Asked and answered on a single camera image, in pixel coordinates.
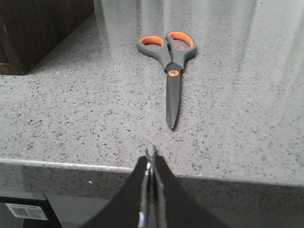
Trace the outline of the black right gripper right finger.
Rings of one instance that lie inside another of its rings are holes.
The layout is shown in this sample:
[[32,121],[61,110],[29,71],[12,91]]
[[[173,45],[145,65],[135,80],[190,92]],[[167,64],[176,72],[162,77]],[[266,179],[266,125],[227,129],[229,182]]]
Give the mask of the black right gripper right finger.
[[158,228],[228,228],[203,208],[180,184],[164,157],[153,147],[151,157],[155,221]]

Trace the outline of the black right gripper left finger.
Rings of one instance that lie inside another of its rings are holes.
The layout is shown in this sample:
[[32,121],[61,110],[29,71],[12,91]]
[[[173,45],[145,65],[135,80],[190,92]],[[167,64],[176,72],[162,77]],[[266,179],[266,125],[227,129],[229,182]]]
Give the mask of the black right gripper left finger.
[[84,228],[146,228],[150,212],[151,156],[148,150],[119,192]]

